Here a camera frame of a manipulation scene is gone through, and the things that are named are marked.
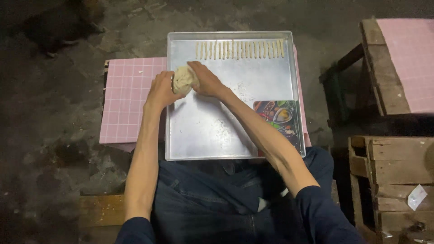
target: stained floor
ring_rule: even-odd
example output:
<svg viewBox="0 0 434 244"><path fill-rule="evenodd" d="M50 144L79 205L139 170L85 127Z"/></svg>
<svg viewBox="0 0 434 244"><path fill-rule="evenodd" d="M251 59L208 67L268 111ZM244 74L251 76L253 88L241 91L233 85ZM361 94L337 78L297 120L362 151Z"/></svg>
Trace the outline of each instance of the stained floor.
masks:
<svg viewBox="0 0 434 244"><path fill-rule="evenodd" d="M76 242L81 194L122 191L130 155L98 144L106 59L166 56L167 33L291 30L308 131L333 144L320 71L376 16L430 17L430 0L105 0L107 31L35 54L22 33L0 48L0 219L4 243Z"/></svg>

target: jeans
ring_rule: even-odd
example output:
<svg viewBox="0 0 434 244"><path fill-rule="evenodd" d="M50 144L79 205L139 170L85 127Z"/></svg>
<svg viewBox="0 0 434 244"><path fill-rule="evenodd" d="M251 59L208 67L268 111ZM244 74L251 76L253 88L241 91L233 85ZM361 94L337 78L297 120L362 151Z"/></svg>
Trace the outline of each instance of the jeans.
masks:
<svg viewBox="0 0 434 244"><path fill-rule="evenodd" d="M322 148L309 147L304 162L330 194L331 155ZM270 164L243 167L220 178L176 162L161 161L159 165L151 215L157 242L308 242L293 196L281 196L286 186Z"/></svg>

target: aluminum tray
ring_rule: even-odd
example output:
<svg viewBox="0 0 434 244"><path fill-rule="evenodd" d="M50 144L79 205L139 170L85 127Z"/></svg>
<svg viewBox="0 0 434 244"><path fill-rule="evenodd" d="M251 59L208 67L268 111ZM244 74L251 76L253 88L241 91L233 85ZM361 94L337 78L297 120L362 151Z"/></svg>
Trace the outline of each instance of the aluminum tray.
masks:
<svg viewBox="0 0 434 244"><path fill-rule="evenodd" d="M295 130L300 154L306 155L299 90L290 31L191 32L168 34L167 69L196 60L197 41L262 41L283 39L285 58L201 59L222 83L249 107L255 101L295 100ZM218 100L190 92L167 109L166 160L257 158L257 148L241 124Z"/></svg>

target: person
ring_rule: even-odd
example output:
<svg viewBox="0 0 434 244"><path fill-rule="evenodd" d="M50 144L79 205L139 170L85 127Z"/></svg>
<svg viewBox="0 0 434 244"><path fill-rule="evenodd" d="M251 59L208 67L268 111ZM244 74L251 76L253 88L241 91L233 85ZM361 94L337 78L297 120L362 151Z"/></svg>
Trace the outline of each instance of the person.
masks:
<svg viewBox="0 0 434 244"><path fill-rule="evenodd" d="M199 96L211 96L238 119L269 164L224 166L214 177L158 161L163 108L183 98L174 72L152 81L125 186L125 223L116 243L364 243L331 199L333 159L318 147L298 151L203 64L188 62Z"/></svg>

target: navy sleeve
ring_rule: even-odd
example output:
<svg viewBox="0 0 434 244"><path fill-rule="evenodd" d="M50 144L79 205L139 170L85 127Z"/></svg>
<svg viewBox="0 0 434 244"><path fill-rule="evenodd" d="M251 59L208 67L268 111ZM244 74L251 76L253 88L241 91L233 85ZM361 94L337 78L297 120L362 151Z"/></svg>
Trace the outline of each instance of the navy sleeve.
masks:
<svg viewBox="0 0 434 244"><path fill-rule="evenodd" d="M301 189L296 196L296 203L309 243L366 243L333 202L330 194L319 186Z"/></svg>
<svg viewBox="0 0 434 244"><path fill-rule="evenodd" d="M149 220L134 217L127 220L118 233L116 244L154 244L155 236Z"/></svg>

